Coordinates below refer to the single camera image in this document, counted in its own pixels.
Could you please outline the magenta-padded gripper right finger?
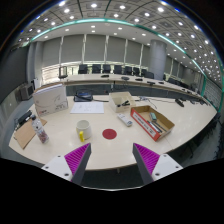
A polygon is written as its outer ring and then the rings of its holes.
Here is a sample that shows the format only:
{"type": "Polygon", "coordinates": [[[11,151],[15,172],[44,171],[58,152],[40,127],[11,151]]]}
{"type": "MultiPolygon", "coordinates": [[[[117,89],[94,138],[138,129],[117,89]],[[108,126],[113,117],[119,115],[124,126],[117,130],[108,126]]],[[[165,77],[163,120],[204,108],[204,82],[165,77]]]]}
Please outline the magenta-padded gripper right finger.
{"type": "Polygon", "coordinates": [[[137,143],[133,144],[132,153],[145,185],[182,169],[182,166],[168,154],[159,155],[137,143]]]}

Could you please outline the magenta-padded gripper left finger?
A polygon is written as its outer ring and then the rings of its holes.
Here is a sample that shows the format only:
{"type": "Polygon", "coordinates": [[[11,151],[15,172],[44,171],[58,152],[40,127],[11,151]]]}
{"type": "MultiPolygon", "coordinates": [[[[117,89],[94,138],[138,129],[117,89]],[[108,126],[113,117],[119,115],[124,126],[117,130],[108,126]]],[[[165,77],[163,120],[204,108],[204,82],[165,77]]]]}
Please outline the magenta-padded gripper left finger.
{"type": "Polygon", "coordinates": [[[64,156],[56,156],[45,164],[42,169],[72,183],[80,185],[90,155],[91,144],[88,143],[64,156]]]}

